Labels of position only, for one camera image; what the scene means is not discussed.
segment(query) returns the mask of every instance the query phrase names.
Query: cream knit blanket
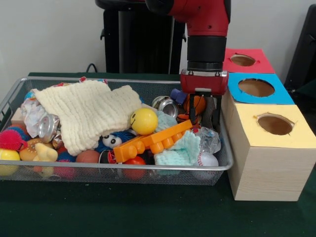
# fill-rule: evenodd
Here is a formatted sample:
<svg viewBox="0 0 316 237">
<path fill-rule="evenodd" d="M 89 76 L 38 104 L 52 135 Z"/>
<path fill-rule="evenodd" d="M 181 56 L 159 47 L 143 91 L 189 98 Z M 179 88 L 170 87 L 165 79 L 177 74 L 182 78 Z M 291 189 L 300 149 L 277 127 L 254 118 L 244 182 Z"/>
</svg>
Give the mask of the cream knit blanket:
<svg viewBox="0 0 316 237">
<path fill-rule="evenodd" d="M 49 114 L 60 118 L 63 142 L 73 156 L 96 148 L 100 136 L 129 129 L 130 116 L 141 107 L 130 86 L 111 91 L 95 80 L 35 90 L 35 96 Z"/>
</svg>

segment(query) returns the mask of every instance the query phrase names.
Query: light blue knit cloth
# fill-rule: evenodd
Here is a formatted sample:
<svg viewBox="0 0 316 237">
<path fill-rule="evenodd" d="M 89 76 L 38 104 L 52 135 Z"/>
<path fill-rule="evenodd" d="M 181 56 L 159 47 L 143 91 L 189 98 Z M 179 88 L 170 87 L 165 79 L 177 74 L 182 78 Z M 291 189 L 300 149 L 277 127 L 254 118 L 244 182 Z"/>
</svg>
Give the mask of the light blue knit cloth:
<svg viewBox="0 0 316 237">
<path fill-rule="evenodd" d="M 163 131 L 178 124 L 174 117 L 165 114 L 163 111 L 156 111 L 156 115 L 158 116 L 158 126 L 155 132 Z"/>
<path fill-rule="evenodd" d="M 156 165 L 194 165 L 198 160 L 200 138 L 186 131 L 171 148 L 156 154 Z"/>
</svg>

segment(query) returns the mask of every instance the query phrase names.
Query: knit cloth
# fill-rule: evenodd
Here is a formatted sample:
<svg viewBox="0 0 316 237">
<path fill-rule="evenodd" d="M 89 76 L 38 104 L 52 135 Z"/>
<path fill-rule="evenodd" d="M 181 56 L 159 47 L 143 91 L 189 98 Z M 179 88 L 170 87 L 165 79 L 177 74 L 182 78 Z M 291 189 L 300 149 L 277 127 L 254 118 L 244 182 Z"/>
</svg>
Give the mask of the knit cloth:
<svg viewBox="0 0 316 237">
<path fill-rule="evenodd" d="M 156 165 L 191 166 L 198 160 L 200 138 L 186 131 L 171 148 L 154 155 Z"/>
<path fill-rule="evenodd" d="M 60 118 L 61 136 L 72 156 L 96 148 L 100 136 L 130 128 L 130 116 L 141 108 L 130 86 L 111 91 L 95 80 L 35 90 L 35 96 L 49 114 Z"/>
<path fill-rule="evenodd" d="M 165 114 L 163 111 L 156 111 L 156 115 L 158 117 L 158 125 L 155 132 L 163 131 L 178 124 L 174 117 Z"/>
</svg>

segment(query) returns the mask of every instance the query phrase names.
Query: white wall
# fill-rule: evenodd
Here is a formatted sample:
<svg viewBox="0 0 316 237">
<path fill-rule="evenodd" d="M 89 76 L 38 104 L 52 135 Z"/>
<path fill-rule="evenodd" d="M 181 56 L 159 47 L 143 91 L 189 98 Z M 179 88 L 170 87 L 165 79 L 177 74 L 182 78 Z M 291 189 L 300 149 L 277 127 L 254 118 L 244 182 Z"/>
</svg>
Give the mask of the white wall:
<svg viewBox="0 0 316 237">
<path fill-rule="evenodd" d="M 282 81 L 309 6 L 315 0 L 232 0 L 227 47 L 262 48 Z M 182 68 L 186 67 L 186 44 Z"/>
<path fill-rule="evenodd" d="M 285 79 L 314 0 L 232 0 L 228 46 L 263 48 Z M 29 72 L 105 70 L 103 10 L 94 0 L 0 1 L 0 100 Z M 181 65 L 186 67 L 186 45 Z"/>
<path fill-rule="evenodd" d="M 105 71 L 102 29 L 94 0 L 1 0 L 0 99 L 29 72 Z"/>
</svg>

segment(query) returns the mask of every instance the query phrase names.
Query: baseball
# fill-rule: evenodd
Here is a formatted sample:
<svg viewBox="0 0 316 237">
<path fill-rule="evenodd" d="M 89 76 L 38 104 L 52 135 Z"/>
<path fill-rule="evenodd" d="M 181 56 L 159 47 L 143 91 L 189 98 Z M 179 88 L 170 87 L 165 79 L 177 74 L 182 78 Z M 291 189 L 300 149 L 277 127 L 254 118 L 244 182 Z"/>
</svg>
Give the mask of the baseball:
<svg viewBox="0 0 316 237">
<path fill-rule="evenodd" d="M 194 166 L 219 166 L 217 158 L 211 153 L 202 152 L 197 158 Z M 212 180 L 216 171 L 191 171 L 194 177 L 199 180 Z"/>
</svg>

